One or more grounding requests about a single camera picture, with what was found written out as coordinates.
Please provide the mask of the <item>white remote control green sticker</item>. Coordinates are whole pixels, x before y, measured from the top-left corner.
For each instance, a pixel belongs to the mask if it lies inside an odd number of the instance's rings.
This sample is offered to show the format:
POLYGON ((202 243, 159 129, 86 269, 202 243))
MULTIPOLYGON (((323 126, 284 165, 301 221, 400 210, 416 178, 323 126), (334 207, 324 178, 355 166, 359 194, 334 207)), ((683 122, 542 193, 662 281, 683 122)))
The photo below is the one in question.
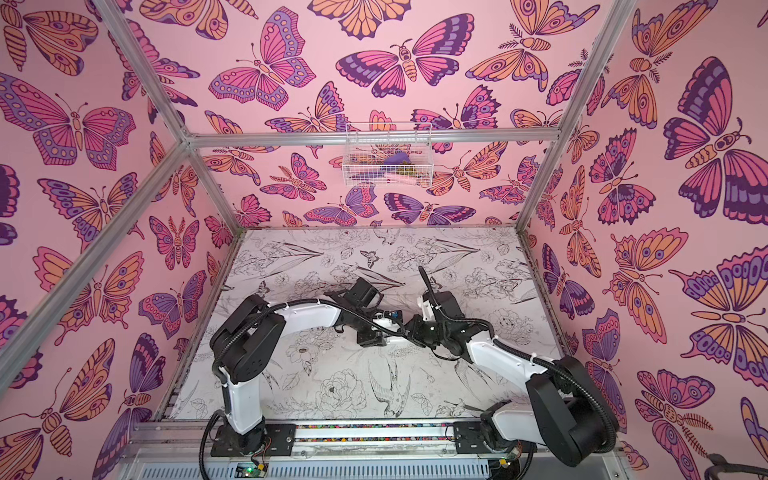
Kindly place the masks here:
POLYGON ((386 346, 394 346, 394 347, 408 347, 413 346, 413 343, 403 336, 387 336, 385 338, 385 345, 386 346))

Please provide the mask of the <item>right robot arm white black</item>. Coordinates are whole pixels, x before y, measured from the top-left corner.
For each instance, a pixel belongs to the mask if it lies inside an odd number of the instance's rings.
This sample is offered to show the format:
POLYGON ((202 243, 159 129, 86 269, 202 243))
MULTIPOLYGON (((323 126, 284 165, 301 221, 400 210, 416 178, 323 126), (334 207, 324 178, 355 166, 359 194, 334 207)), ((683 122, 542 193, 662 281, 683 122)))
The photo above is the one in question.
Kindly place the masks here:
POLYGON ((579 360, 550 359, 505 342, 489 321, 464 315, 452 293, 435 290, 423 267, 418 272, 426 292, 419 300, 422 314, 405 326, 406 338, 432 352, 442 348, 450 360, 496 373, 527 394, 527 410, 501 401, 481 412, 489 447, 542 445, 569 467, 614 450, 618 418, 579 360))

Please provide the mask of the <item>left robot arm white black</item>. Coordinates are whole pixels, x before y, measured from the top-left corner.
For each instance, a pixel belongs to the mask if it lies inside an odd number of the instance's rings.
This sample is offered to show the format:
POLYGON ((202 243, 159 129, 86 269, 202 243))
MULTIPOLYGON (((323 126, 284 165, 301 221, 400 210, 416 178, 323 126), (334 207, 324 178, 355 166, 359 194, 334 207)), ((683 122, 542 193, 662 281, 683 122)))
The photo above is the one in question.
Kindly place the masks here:
POLYGON ((279 340, 313 328, 337 333, 352 329, 364 348, 413 339, 416 322, 423 316, 407 319, 400 310, 381 309, 381 298, 362 278, 348 290, 321 298, 269 303, 258 294, 248 296, 209 342, 214 355, 211 371, 220 381, 224 406, 206 424, 198 459, 291 455, 298 426, 269 423, 261 407, 260 376, 279 340))

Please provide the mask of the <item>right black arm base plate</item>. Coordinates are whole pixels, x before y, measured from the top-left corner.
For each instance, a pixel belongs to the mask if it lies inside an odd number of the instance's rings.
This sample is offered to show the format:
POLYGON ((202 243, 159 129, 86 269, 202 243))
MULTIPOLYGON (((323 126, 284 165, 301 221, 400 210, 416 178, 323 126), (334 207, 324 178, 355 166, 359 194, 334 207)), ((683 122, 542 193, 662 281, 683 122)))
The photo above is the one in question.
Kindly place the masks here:
POLYGON ((506 440, 494 428, 483 421, 458 421, 452 424, 453 443, 459 454, 506 455, 518 457, 537 452, 535 443, 522 440, 506 440))

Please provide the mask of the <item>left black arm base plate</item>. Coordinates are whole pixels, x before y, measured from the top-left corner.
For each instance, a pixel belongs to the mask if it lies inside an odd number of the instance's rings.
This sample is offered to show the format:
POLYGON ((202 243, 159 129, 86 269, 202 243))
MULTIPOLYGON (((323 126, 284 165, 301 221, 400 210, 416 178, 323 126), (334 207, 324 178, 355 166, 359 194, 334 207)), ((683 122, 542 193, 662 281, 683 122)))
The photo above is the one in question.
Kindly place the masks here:
POLYGON ((292 454, 297 425, 292 423, 257 425, 249 433, 239 434, 225 424, 217 429, 210 454, 218 457, 246 457, 265 453, 268 457, 292 454))

